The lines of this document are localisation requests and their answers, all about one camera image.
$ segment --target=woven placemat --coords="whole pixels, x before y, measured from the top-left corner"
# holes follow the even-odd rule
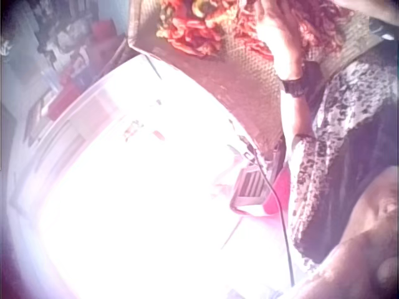
[[[246,51],[232,35],[224,37],[217,59],[198,59],[178,53],[155,37],[159,0],[130,0],[129,46],[175,66],[212,93],[240,122],[260,151],[269,156],[281,138],[280,91],[273,64]],[[380,42],[368,33],[368,17],[355,13],[342,25],[347,40],[339,54],[313,51],[308,59],[320,62],[325,79]]]

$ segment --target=sleeve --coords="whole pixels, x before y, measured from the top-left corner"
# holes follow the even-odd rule
[[[300,259],[299,265],[312,272],[317,264],[309,258],[313,250],[314,239],[309,235],[309,225],[315,214],[320,198],[320,184],[324,180],[322,172],[317,171],[315,161],[317,151],[323,146],[316,138],[297,135],[292,144],[292,156],[289,161],[291,172],[291,192],[288,207],[288,234],[296,249],[294,258]]]

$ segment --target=wrist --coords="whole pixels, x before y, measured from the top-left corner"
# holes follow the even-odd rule
[[[280,80],[297,80],[304,74],[302,59],[274,60],[274,69]]]

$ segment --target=cord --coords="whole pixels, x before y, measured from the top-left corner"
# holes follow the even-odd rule
[[[295,285],[294,271],[292,269],[291,253],[289,251],[287,229],[286,229],[286,223],[284,222],[284,215],[282,213],[281,201],[280,201],[279,196],[277,195],[277,192],[274,190],[272,184],[267,179],[266,174],[264,173],[263,168],[262,168],[261,164],[259,163],[259,158],[257,157],[257,153],[255,152],[255,150],[253,151],[253,153],[254,153],[254,156],[255,156],[256,163],[259,166],[259,170],[261,171],[261,174],[262,174],[267,186],[270,188],[270,190],[272,191],[274,197],[276,198],[276,202],[277,202],[277,205],[279,207],[282,231],[284,233],[284,241],[286,242],[286,248],[287,248],[287,260],[288,260],[288,267],[289,267],[289,276],[290,276],[290,280],[291,280],[291,286],[293,287]]]

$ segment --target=pink object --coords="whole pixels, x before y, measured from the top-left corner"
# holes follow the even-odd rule
[[[117,28],[112,20],[97,21],[92,24],[93,37],[96,42],[102,42],[117,35]]]
[[[70,81],[49,105],[47,116],[55,121],[79,97],[82,92],[73,81]]]
[[[274,181],[273,188],[279,196],[282,209],[288,208],[289,194],[291,186],[291,173],[288,164],[284,165],[279,175]],[[263,209],[266,215],[274,215],[279,212],[276,197],[272,192],[269,193],[267,199],[263,203]]]

